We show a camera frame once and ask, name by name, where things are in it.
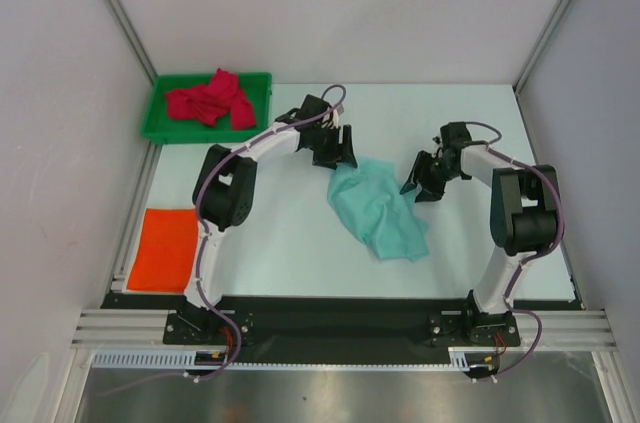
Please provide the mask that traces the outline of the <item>teal t shirt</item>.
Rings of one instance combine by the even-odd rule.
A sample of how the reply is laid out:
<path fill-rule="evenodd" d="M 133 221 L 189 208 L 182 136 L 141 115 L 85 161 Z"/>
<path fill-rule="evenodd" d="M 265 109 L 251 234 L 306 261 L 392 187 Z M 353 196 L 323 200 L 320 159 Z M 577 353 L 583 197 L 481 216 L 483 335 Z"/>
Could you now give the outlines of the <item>teal t shirt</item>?
<path fill-rule="evenodd" d="M 391 162 L 362 157 L 333 171 L 327 201 L 341 223 L 380 260 L 411 262 L 430 254 L 428 224 L 414 214 L 415 192 L 403 194 Z"/>

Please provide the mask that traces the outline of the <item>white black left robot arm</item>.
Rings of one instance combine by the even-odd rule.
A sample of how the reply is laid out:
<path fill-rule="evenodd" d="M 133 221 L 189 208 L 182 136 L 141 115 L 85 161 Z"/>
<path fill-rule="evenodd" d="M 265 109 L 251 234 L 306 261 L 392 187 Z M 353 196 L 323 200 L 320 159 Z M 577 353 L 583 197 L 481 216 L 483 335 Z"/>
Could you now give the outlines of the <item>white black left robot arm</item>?
<path fill-rule="evenodd" d="M 308 94 L 300 107 L 280 115 L 246 142 L 233 148 L 215 144 L 207 151 L 192 194 L 198 228 L 194 264 L 184 290 L 185 303 L 177 310 L 197 341 L 214 340 L 222 325 L 234 334 L 240 332 L 216 308 L 222 298 L 218 255 L 229 230 L 243 224 L 252 210 L 258 169 L 301 150 L 311 152 L 317 167 L 358 166 L 352 129 L 339 124 L 344 100 L 340 97 L 331 104 L 324 96 Z"/>

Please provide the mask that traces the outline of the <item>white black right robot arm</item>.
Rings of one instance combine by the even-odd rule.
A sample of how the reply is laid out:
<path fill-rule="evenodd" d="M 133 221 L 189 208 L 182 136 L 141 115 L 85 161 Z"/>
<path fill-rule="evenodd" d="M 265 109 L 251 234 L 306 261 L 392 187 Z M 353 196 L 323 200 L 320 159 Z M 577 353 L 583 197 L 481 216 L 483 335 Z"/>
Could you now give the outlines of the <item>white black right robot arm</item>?
<path fill-rule="evenodd" d="M 489 227 L 494 250 L 479 283 L 470 290 L 453 320 L 438 317 L 431 325 L 440 342 L 487 346 L 498 336 L 519 341 L 513 294 L 530 263 L 552 253 L 565 231 L 555 169 L 528 165 L 495 149 L 492 141 L 476 140 L 471 122 L 442 126 L 432 152 L 420 151 L 402 194 L 418 203 L 440 201 L 447 183 L 476 179 L 490 190 Z"/>

